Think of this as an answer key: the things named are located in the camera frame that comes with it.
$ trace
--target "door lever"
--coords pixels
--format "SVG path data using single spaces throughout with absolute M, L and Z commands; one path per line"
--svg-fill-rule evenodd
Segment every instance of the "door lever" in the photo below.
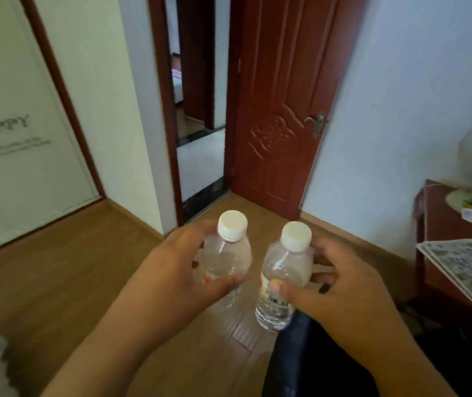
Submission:
M 326 118 L 326 113 L 323 110 L 315 118 L 313 118 L 312 116 L 308 116 L 304 119 L 304 122 L 306 123 L 310 121 L 315 123 L 315 130 L 313 131 L 313 136 L 315 138 L 318 138 L 319 136 L 321 136 L 322 130 L 324 130 L 324 126 L 328 122 L 328 119 Z

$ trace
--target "carved floral pattern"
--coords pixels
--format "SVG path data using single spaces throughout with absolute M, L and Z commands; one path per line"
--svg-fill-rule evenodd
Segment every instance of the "carved floral pattern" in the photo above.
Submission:
M 295 133 L 287 127 L 285 120 L 273 113 L 255 123 L 251 127 L 251 135 L 250 143 L 256 152 L 260 149 L 272 154 L 285 153 L 296 140 Z

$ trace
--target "person's right hand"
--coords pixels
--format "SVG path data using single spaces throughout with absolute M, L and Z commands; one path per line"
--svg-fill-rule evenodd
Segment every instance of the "person's right hand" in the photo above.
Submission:
M 326 294 L 271 280 L 269 287 L 317 320 L 353 359 L 371 371 L 392 352 L 414 343 L 376 269 L 338 241 L 313 237 L 315 261 L 337 273 L 316 273 L 312 281 L 332 287 Z

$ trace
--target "plastic bottle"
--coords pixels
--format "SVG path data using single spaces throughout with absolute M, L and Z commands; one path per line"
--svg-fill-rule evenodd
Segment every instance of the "plastic bottle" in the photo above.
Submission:
M 258 323 L 267 330 L 282 330 L 294 311 L 292 305 L 272 292 L 269 280 L 286 280 L 299 287 L 309 283 L 313 264 L 310 242 L 310 228 L 300 221 L 291 221 L 282 229 L 280 240 L 273 242 L 266 253 L 255 314 Z
M 237 210 L 227 210 L 219 217 L 217 234 L 205 238 L 203 260 L 204 281 L 212 281 L 227 274 L 243 274 L 252 263 L 252 251 L 246 236 L 247 218 Z M 216 302 L 212 309 L 219 311 L 234 304 L 239 288 Z

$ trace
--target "white bottle cap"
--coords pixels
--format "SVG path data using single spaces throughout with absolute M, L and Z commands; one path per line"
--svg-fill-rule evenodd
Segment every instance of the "white bottle cap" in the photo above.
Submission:
M 282 229 L 280 243 L 291 252 L 305 251 L 311 242 L 310 228 L 300 221 L 290 221 Z
M 237 210 L 227 210 L 219 217 L 217 232 L 224 240 L 236 242 L 241 240 L 247 230 L 247 218 Z

